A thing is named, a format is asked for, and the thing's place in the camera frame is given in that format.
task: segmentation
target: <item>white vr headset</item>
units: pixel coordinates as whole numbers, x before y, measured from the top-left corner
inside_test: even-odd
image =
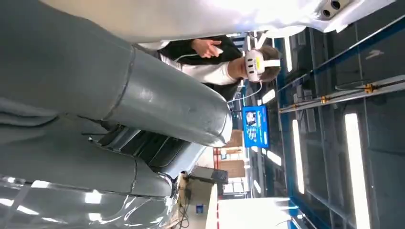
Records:
[[[257,50],[250,50],[245,56],[247,77],[252,82],[259,82],[260,75],[265,72],[266,67],[280,67],[280,60],[265,61],[263,54]]]

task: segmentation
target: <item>hand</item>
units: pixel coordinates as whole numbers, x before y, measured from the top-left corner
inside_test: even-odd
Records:
[[[194,39],[191,47],[202,58],[211,58],[212,56],[219,56],[219,53],[214,46],[219,44],[221,44],[221,41]]]

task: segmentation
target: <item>blue display screen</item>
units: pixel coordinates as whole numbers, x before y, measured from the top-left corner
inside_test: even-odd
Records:
[[[242,109],[245,147],[269,147],[265,106],[246,106]]]

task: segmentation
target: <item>yellow bracket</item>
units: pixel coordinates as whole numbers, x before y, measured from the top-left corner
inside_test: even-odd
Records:
[[[320,103],[321,103],[321,104],[326,104],[328,101],[329,101],[329,98],[327,98],[327,97],[325,97],[325,96],[322,96],[322,97],[320,98]]]
[[[368,83],[364,86],[364,92],[366,92],[367,94],[373,93],[374,90],[375,90],[375,87],[371,83]]]

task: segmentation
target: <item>controller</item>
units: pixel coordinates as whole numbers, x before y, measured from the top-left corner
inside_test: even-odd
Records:
[[[216,49],[216,51],[218,52],[219,55],[224,52],[222,49],[220,49],[216,46],[214,46],[214,48]]]

